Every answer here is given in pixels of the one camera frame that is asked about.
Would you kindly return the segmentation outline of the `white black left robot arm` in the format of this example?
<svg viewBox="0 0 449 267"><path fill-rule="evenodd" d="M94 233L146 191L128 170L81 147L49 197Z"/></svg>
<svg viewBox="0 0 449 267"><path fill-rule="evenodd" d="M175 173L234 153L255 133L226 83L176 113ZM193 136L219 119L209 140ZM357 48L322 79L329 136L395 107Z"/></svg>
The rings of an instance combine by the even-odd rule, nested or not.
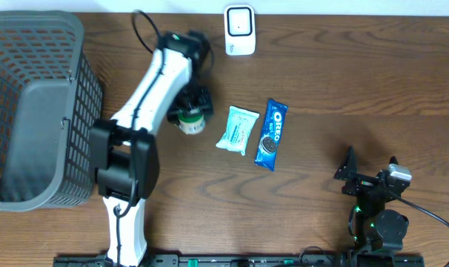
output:
<svg viewBox="0 0 449 267"><path fill-rule="evenodd" d="M106 266L139 266L147 251L145 204L159 178L157 135L162 121L199 134L213 114L210 91L199 83L213 51L205 34L166 32L133 95L111 119L90 130L90 173L110 222Z"/></svg>

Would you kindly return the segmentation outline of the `grey plastic basket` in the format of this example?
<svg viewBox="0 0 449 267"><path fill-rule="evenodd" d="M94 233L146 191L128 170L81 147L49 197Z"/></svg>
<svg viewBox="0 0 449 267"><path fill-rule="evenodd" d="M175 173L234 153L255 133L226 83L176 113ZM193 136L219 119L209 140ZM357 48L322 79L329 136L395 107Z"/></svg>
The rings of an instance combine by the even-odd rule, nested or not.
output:
<svg viewBox="0 0 449 267"><path fill-rule="evenodd" d="M0 212L88 200L90 129L103 90L64 11L0 12Z"/></svg>

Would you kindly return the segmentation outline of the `blue Oreo cookie pack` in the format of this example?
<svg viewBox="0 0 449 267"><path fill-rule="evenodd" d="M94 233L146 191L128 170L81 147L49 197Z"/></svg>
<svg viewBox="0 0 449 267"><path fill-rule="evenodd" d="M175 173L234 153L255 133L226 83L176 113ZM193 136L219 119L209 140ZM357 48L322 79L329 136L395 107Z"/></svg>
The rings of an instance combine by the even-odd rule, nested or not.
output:
<svg viewBox="0 0 449 267"><path fill-rule="evenodd" d="M275 171L277 152L287 110L287 105L273 99L269 99L267 102L254 163L270 171Z"/></svg>

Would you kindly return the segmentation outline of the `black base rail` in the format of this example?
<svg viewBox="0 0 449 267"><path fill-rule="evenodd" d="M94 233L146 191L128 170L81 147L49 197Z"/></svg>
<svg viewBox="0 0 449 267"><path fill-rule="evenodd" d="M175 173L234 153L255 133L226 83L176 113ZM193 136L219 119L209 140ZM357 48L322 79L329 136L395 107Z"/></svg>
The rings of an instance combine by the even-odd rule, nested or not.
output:
<svg viewBox="0 0 449 267"><path fill-rule="evenodd" d="M56 257L53 267L100 267L113 266L111 260L104 255L97 257ZM179 256L176 254L156 254L148 257L139 264L140 267L272 267L272 266L352 266L353 264L343 258L325 256L323 254L306 254L302 257L244 257L244 256ZM359 258L357 266L394 266L394 267L423 267L424 260L420 256L397 256Z"/></svg>

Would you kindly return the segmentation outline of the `white barcode scanner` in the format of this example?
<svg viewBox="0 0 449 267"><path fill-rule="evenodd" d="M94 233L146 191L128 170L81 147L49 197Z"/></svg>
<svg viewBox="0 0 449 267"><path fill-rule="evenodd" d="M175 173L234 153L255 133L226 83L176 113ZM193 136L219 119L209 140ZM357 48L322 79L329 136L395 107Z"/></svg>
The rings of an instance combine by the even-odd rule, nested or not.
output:
<svg viewBox="0 0 449 267"><path fill-rule="evenodd" d="M254 9L247 4L226 7L224 10L224 33L227 55L252 55L256 50Z"/></svg>

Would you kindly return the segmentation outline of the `green lid seasoning jar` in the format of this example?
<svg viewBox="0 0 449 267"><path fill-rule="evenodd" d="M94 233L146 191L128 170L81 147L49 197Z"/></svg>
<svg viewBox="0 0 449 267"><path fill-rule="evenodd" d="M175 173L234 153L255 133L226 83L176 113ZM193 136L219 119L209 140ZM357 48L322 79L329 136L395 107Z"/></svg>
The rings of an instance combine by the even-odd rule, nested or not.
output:
<svg viewBox="0 0 449 267"><path fill-rule="evenodd" d="M180 113L179 128L187 135L200 134L206 125L203 113Z"/></svg>

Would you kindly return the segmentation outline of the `mint green wipes pack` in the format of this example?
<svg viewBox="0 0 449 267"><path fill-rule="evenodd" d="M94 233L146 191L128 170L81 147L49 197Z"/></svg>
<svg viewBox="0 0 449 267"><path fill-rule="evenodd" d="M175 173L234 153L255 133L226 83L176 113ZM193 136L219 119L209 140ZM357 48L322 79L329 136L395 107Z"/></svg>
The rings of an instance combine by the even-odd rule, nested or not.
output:
<svg viewBox="0 0 449 267"><path fill-rule="evenodd" d="M216 143L216 147L244 156L251 131L258 118L257 112L230 106L225 132Z"/></svg>

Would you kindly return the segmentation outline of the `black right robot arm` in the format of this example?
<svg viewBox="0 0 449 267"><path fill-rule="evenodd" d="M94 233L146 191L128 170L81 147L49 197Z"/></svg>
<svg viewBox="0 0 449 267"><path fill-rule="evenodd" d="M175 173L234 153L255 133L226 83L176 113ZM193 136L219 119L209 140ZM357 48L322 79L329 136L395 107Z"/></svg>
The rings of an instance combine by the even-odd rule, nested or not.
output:
<svg viewBox="0 0 449 267"><path fill-rule="evenodd" d="M394 264L395 253L402 250L409 221L399 212L387 209L386 204L409 187L412 180L409 169L392 156L388 166L378 174L360 174L356 153L349 147L334 178L345 182L343 194L356 198L348 223L348 231L355 237L355 248L348 253L350 264L357 266L371 260Z"/></svg>

